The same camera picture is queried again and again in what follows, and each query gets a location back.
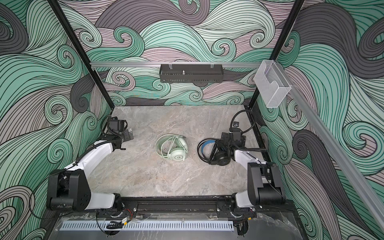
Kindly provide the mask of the black headphones with blue band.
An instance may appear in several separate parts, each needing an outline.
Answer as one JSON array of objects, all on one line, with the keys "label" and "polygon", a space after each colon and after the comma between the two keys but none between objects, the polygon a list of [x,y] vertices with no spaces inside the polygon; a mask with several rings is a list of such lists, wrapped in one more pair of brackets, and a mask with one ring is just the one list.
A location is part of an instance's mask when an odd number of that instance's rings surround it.
[{"label": "black headphones with blue band", "polygon": [[[207,157],[204,154],[204,147],[213,144],[210,155]],[[221,139],[207,138],[202,140],[197,146],[198,157],[203,162],[213,166],[226,166],[231,160],[231,150],[228,145]]]}]

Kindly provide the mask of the mint green headphones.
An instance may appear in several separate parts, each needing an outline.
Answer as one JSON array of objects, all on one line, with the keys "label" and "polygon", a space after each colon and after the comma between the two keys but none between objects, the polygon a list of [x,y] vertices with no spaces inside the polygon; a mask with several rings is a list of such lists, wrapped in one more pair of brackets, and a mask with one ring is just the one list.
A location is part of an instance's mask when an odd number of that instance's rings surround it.
[{"label": "mint green headphones", "polygon": [[166,134],[157,139],[155,152],[165,160],[180,162],[187,158],[189,150],[184,136]]}]

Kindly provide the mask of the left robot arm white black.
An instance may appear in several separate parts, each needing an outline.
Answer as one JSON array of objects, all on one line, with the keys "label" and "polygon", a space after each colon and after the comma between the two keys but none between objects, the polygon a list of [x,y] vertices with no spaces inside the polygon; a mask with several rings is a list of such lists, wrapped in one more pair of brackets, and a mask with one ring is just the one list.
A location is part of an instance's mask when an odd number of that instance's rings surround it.
[{"label": "left robot arm white black", "polygon": [[82,212],[86,210],[122,211],[120,194],[93,192],[88,178],[94,169],[115,150],[124,150],[122,144],[134,139],[126,120],[107,116],[107,133],[77,157],[63,170],[54,170],[48,176],[46,206],[51,211]]}]

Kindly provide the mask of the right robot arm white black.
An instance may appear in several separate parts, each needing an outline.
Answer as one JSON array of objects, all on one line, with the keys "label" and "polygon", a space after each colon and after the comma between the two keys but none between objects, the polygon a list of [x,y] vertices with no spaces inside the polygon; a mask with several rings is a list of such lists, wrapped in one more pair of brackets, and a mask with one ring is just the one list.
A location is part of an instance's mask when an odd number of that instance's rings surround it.
[{"label": "right robot arm white black", "polygon": [[234,194],[238,208],[252,208],[258,205],[282,205],[286,202],[285,190],[278,166],[273,162],[262,161],[252,152],[265,153],[265,148],[247,148],[243,142],[244,134],[235,119],[241,113],[251,114],[251,110],[241,110],[231,119],[229,132],[224,138],[224,152],[247,171],[247,189]]}]

